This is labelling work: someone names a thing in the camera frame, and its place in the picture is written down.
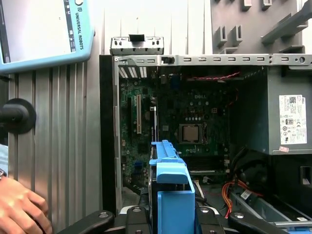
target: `wire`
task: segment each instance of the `wire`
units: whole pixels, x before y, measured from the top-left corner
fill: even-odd
[[[229,79],[229,78],[235,77],[239,74],[240,74],[240,72],[235,72],[233,74],[230,74],[227,76],[222,76],[222,77],[192,77],[192,78],[198,79],[198,80],[222,80],[222,79]]]
[[[226,107],[232,106],[234,104],[234,102],[236,102],[238,100],[238,89],[236,90],[236,97],[234,100],[232,100],[228,105],[226,105]]]
[[[198,180],[194,180],[194,183],[195,183],[196,187],[198,188],[198,191],[199,191],[200,196],[201,196],[203,199],[205,199],[205,195],[204,195],[204,193],[203,193],[203,191],[202,191],[202,189],[201,189],[201,187],[200,187],[200,185],[199,185],[199,181],[198,181]]]
[[[223,197],[223,199],[224,199],[224,201],[225,201],[225,203],[227,204],[227,206],[228,206],[228,211],[227,211],[227,213],[226,213],[226,215],[225,215],[225,218],[228,218],[228,216],[229,216],[229,214],[232,212],[232,206],[233,206],[233,204],[232,204],[232,201],[228,198],[228,189],[229,189],[229,186],[231,186],[231,185],[235,185],[236,184],[236,181],[235,180],[233,180],[233,181],[230,181],[230,182],[227,182],[225,185],[223,185],[223,187],[222,187],[222,197]],[[238,180],[237,181],[237,185],[239,186],[239,187],[242,187],[243,189],[245,189],[245,190],[249,190],[250,191],[250,189],[248,188],[248,186],[244,183],[244,182],[242,182],[241,180]],[[256,193],[256,192],[253,192],[253,191],[251,191],[253,194],[255,194],[255,195],[257,195],[257,196],[263,196],[262,194],[259,194],[259,193]]]

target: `screw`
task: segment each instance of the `screw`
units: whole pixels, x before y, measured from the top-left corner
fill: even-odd
[[[135,207],[134,209],[133,209],[133,212],[140,212],[141,211],[141,208],[140,207]]]
[[[243,218],[243,217],[244,217],[244,215],[243,215],[243,214],[240,214],[240,213],[236,213],[236,214],[234,214],[234,216],[235,216],[236,218]]]
[[[108,214],[106,212],[103,212],[103,213],[100,213],[99,214],[99,217],[100,218],[107,218],[108,217]]]
[[[203,213],[208,213],[209,212],[209,210],[206,207],[200,208],[200,211],[202,211]]]

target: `pci slot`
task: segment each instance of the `pci slot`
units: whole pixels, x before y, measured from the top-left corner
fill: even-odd
[[[151,142],[158,141],[158,120],[157,120],[157,108],[155,106],[150,107],[150,121],[151,121]]]
[[[129,136],[129,140],[132,143],[132,124],[133,124],[133,115],[132,115],[132,98],[128,97],[127,98],[127,117],[128,117],[128,136]]]
[[[136,133],[142,134],[141,95],[136,95]]]

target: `orange wire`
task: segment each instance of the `orange wire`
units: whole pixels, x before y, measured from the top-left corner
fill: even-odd
[[[233,181],[230,181],[230,182],[227,182],[227,183],[226,183],[225,185],[223,185],[223,187],[222,187],[222,197],[223,197],[225,203],[227,204],[227,206],[228,206],[228,208],[229,208],[228,211],[227,211],[227,213],[226,213],[226,215],[225,215],[225,218],[228,218],[229,214],[232,212],[232,201],[228,198],[226,190],[227,190],[227,188],[228,188],[230,185],[233,185],[233,184],[235,184],[235,181],[234,181],[234,180],[233,180]],[[251,190],[248,188],[248,186],[247,186],[244,182],[242,182],[241,180],[239,180],[237,184],[238,184],[238,186],[240,186],[240,187],[242,187],[242,188],[244,188],[244,189],[246,189],[246,190],[251,191]],[[253,192],[253,191],[251,191],[251,192],[252,192],[253,194],[256,194],[257,196],[263,196],[262,194],[259,194],[259,193]]]

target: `blue plastic bracket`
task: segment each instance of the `blue plastic bracket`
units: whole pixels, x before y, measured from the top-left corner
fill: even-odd
[[[152,142],[152,146],[157,151],[157,159],[150,160],[156,166],[156,182],[185,187],[183,191],[158,191],[158,234],[194,234],[195,190],[186,164],[167,140]]]

